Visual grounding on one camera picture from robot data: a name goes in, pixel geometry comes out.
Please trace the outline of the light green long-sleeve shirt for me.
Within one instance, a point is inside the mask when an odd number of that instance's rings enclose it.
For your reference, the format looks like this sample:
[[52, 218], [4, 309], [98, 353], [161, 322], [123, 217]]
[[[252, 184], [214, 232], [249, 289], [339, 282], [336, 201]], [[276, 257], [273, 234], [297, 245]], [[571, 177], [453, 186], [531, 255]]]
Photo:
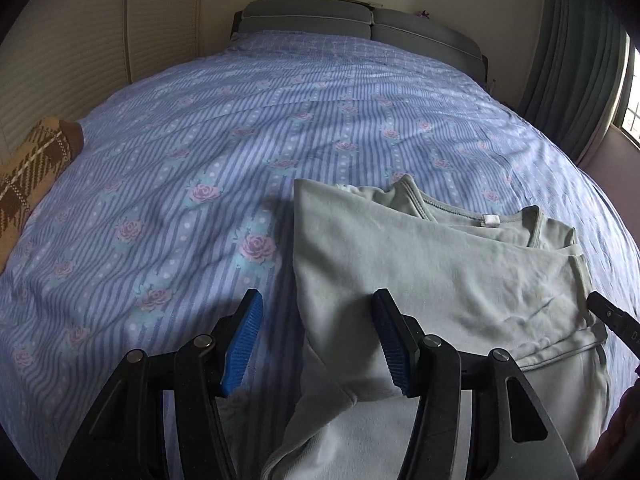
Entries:
[[294, 184], [302, 395], [266, 479], [393, 479], [416, 404], [393, 384], [369, 313], [381, 288], [454, 348], [503, 348], [582, 465], [610, 406], [606, 330], [570, 226], [536, 206], [473, 214], [403, 177], [388, 190]]

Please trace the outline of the blue striped floral bedsheet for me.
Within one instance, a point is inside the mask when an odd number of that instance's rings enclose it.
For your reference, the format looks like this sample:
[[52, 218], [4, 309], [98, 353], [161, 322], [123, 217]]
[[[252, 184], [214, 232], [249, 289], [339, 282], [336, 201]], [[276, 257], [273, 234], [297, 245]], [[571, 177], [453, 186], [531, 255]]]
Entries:
[[[294, 184], [388, 190], [573, 228], [597, 290], [639, 311], [639, 251], [611, 202], [471, 77], [352, 37], [258, 32], [122, 89], [81, 121], [85, 145], [29, 218], [1, 277], [1, 423], [52, 479], [131, 349], [171, 352], [257, 289], [264, 317], [220, 404], [243, 479], [281, 445], [302, 395]], [[606, 334], [611, 414], [634, 376]]]

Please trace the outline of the brown plaid folded garment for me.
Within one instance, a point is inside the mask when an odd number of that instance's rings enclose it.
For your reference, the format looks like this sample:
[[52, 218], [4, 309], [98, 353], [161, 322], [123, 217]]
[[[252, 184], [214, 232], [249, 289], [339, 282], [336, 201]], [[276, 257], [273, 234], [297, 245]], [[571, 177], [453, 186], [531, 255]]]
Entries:
[[45, 117], [1, 167], [1, 270], [28, 218], [84, 148], [79, 122]]

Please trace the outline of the teal green curtain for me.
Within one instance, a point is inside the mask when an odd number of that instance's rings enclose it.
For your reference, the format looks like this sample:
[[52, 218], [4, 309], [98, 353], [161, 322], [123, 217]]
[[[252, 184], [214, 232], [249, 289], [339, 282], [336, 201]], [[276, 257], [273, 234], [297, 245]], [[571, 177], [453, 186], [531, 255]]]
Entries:
[[544, 0], [518, 114], [578, 165], [611, 125], [629, 39], [606, 0]]

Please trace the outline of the grey upholstered headboard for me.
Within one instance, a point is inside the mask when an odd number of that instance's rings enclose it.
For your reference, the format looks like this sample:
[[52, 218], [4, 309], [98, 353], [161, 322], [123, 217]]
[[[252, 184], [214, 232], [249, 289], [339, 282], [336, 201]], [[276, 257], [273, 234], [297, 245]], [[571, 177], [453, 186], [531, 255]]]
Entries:
[[255, 0], [234, 14], [233, 35], [282, 30], [351, 36], [389, 44], [447, 63], [488, 84], [488, 58], [461, 32], [424, 16], [355, 0]]

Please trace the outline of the window with metal railing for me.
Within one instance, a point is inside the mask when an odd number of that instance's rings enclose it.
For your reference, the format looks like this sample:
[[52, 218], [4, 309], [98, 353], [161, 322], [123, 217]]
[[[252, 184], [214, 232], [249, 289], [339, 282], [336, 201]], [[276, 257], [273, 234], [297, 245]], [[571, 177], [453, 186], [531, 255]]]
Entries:
[[639, 144], [639, 51], [631, 44], [614, 125]]

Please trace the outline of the beige louvered wardrobe doors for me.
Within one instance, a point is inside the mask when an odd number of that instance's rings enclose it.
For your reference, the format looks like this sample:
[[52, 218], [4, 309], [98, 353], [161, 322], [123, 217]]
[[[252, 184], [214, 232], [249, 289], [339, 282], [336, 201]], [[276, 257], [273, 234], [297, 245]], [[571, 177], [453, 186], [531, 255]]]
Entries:
[[1, 157], [41, 117], [84, 117], [198, 56], [200, 0], [30, 0], [1, 43]]

